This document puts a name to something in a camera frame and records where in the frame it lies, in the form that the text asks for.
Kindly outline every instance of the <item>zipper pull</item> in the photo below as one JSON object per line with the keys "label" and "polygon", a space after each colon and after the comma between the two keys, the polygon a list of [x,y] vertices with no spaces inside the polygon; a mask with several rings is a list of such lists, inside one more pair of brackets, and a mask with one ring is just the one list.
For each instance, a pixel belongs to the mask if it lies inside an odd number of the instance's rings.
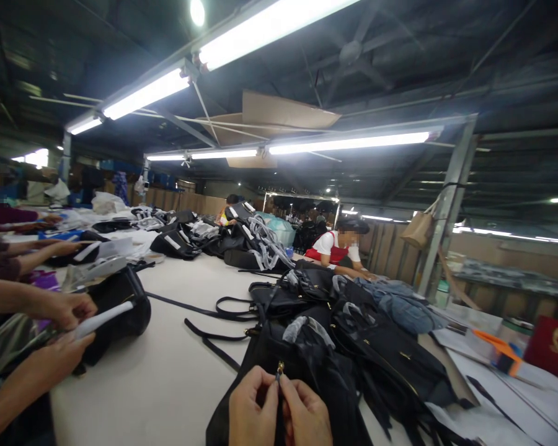
{"label": "zipper pull", "polygon": [[281,377],[281,375],[283,375],[284,367],[285,364],[283,363],[283,361],[279,361],[279,365],[277,366],[277,374],[275,375],[275,381],[277,381],[277,383],[279,383],[279,378]]}

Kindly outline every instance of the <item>window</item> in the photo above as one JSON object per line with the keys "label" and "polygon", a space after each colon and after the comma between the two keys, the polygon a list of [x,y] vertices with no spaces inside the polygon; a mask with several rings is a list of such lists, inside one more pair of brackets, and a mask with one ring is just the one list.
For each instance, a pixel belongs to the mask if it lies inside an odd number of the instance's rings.
{"label": "window", "polygon": [[42,168],[48,165],[48,153],[48,149],[39,149],[37,152],[32,152],[22,157],[13,158],[12,160],[35,164],[37,168]]}

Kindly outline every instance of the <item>denim fabric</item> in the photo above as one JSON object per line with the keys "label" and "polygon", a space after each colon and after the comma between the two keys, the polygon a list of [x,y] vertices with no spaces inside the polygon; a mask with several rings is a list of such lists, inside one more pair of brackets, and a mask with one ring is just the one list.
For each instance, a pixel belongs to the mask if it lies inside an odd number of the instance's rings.
{"label": "denim fabric", "polygon": [[432,313],[422,301],[417,300],[413,290],[404,282],[390,281],[383,277],[375,282],[356,278],[355,282],[372,294],[376,305],[397,325],[413,335],[447,326],[446,320]]}

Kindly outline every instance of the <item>sleeve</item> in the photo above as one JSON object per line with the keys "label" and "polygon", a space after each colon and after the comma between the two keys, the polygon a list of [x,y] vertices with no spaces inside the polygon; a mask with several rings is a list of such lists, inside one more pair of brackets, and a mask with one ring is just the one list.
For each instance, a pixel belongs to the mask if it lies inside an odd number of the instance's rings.
{"label": "sleeve", "polygon": [[0,204],[0,224],[34,222],[37,217],[38,213],[35,211],[7,208]]}
{"label": "sleeve", "polygon": [[333,243],[335,243],[335,237],[330,232],[326,232],[316,240],[313,248],[317,250],[319,254],[330,255]]}
{"label": "sleeve", "polygon": [[349,258],[352,261],[358,261],[361,262],[361,258],[360,258],[360,247],[354,245],[354,246],[350,246],[349,247],[349,254],[348,254]]}

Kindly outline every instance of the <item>tan tote bag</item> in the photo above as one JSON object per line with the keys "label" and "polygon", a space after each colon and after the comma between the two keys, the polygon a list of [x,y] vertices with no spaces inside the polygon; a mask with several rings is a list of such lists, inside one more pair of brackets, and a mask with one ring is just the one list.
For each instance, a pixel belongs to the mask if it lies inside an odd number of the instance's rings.
{"label": "tan tote bag", "polygon": [[419,250],[423,250],[427,245],[432,234],[432,222],[434,221],[434,212],[438,198],[424,212],[418,212],[411,219],[411,223],[407,225],[401,238],[407,243]]}

